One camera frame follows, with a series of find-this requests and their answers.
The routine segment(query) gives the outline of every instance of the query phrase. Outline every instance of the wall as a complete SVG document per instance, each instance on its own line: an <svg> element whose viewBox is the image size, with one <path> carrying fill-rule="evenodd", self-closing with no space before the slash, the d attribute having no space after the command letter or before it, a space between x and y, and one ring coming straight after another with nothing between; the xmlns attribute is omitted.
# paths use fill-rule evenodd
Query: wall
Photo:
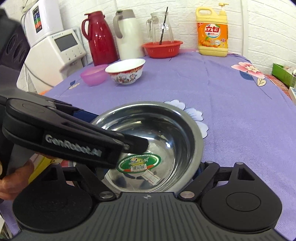
<svg viewBox="0 0 296 241"><path fill-rule="evenodd" d="M26 0L7 0L4 7L10 17L20 19L21 6ZM270 74L273 63L296 64L296 7L289 0L228 0L229 51L243 53L262 72ZM219 10L217 0L59 0L64 28L81 27L85 13L103 11L111 30L112 20L119 9L132 8L139 20L145 41L149 41L146 20L150 13L165 11L169 7L174 38L182 40L182 48L196 48L197 31L195 9L211 6ZM83 38L87 59L91 55L87 40Z"/></svg>

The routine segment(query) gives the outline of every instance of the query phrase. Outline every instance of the pink plastic bowl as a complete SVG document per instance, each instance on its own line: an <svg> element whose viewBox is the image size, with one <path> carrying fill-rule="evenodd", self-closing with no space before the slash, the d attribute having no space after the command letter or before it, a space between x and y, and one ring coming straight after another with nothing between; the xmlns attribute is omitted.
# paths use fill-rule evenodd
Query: pink plastic bowl
<svg viewBox="0 0 296 241"><path fill-rule="evenodd" d="M88 86L99 85L108 78L108 73L105 72L107 67L108 64L97 65L87 69L80 76Z"/></svg>

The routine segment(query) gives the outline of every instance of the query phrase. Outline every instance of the purple tablecloth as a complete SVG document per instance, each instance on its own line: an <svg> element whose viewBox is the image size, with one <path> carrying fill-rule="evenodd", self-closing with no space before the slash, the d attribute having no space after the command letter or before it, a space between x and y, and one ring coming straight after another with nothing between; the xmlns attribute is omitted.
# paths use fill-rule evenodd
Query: purple tablecloth
<svg viewBox="0 0 296 241"><path fill-rule="evenodd" d="M221 166L245 162L280 197L283 211L276 229L296 237L296 108L266 78L254 81L232 65L247 62L239 55L225 58L181 53L172 59L146 57L142 77L132 85L107 80L88 87L79 71L47 96L96 114L135 101L177 99L203 112L209 127L203 161ZM68 89L73 81L80 83Z"/></svg>

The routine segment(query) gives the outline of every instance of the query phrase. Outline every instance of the white flower print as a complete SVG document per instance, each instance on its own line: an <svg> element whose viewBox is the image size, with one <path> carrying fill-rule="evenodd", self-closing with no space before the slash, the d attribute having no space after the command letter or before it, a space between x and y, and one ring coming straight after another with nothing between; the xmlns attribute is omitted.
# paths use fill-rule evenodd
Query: white flower print
<svg viewBox="0 0 296 241"><path fill-rule="evenodd" d="M201 122L203 121L201 111L196 110L195 108L186 108L185 103L180 102L179 100L165 101L165 103L178 107L181 110L184 110L188 115L192 117L192 119L195 120L202 134L202 138L207 137L207 131L209 130L209 127L205 123Z"/></svg>

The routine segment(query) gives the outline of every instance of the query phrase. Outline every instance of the orange label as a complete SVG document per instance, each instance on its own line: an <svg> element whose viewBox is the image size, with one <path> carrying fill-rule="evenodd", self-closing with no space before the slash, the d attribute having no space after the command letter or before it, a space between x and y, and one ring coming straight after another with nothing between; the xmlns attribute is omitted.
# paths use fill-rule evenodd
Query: orange label
<svg viewBox="0 0 296 241"><path fill-rule="evenodd" d="M226 24L197 23L198 46L228 48Z"/></svg>

